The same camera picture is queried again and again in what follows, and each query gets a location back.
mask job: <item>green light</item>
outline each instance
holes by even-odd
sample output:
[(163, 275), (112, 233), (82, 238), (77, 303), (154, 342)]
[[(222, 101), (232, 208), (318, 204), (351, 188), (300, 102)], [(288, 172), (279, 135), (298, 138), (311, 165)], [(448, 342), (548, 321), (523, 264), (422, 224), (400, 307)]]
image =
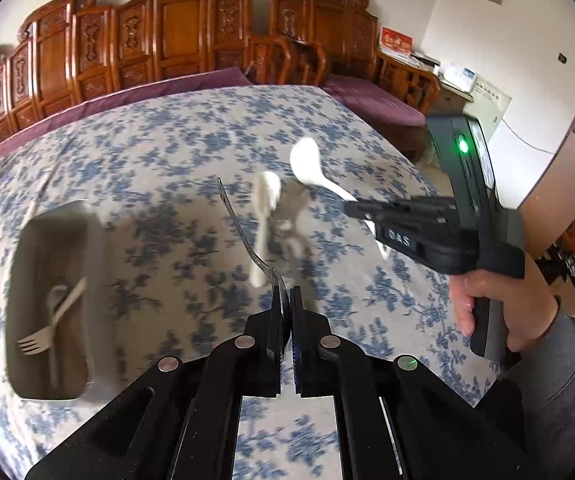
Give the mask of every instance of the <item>green light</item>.
[(467, 153), (470, 151), (470, 147), (463, 134), (458, 136), (458, 149), (461, 150), (461, 153)]

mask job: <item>human hand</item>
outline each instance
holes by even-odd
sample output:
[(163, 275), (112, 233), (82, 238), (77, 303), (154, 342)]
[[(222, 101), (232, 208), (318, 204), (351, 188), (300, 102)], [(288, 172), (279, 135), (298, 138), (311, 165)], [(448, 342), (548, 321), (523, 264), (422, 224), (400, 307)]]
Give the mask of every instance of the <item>human hand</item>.
[(541, 337), (559, 308), (541, 271), (528, 254), (525, 254), (523, 280), (487, 270), (472, 270), (461, 276), (450, 276), (449, 295), (456, 324), (463, 335), (474, 332), (474, 298), (502, 301), (508, 330), (507, 348), (512, 352), (525, 349)]

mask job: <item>gray sleeve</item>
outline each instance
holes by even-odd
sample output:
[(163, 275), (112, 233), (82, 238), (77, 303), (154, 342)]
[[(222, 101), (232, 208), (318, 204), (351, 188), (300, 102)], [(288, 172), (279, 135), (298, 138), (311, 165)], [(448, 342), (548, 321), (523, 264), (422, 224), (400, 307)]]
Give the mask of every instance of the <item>gray sleeve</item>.
[(559, 309), (545, 337), (507, 377), (523, 395), (529, 450), (548, 478), (565, 478), (575, 466), (575, 320)]

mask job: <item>metal screw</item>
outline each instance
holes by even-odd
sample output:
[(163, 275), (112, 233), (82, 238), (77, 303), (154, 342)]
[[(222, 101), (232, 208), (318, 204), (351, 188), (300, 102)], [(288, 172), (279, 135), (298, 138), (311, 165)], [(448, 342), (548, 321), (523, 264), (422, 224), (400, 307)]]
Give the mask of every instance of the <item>metal screw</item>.
[(321, 337), (321, 345), (325, 348), (338, 348), (341, 346), (341, 340), (335, 335), (325, 335)]
[(405, 370), (407, 372), (411, 372), (412, 370), (416, 370), (419, 363), (412, 357), (411, 355), (401, 355), (398, 358), (396, 364), (399, 366), (401, 370)]
[(158, 361), (158, 370), (162, 372), (173, 372), (178, 368), (178, 359), (176, 357), (164, 357)]
[(256, 343), (256, 339), (254, 339), (251, 335), (239, 335), (234, 344), (241, 349), (252, 348)]

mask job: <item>floral tablecloth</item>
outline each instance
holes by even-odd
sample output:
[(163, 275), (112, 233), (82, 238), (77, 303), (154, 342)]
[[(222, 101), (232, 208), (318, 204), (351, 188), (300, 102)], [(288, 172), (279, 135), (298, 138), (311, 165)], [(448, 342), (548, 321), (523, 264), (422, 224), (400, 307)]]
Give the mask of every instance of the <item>floral tablecloth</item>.
[[(0, 161), (0, 463), (12, 478), (62, 442), (100, 406), (21, 400), (6, 378), (5, 305), (14, 248), (28, 212), (85, 198), (110, 241), (110, 304), (118, 370), (128, 385), (163, 355), (190, 360), (242, 332), (267, 308), (219, 200), (216, 177), (253, 238), (257, 171), (283, 184), (269, 250), (306, 308), (368, 354), (416, 355), (475, 404), (497, 373), (455, 328), (447, 279), (394, 253), (385, 261), (363, 222), (289, 167), (300, 137), (321, 148), (323, 170), (356, 196), (433, 192), (371, 127), (312, 87), (226, 88), (151, 99), (80, 120)], [(245, 399), (234, 478), (341, 477), (331, 399), (299, 399), (291, 355), (283, 394)]]

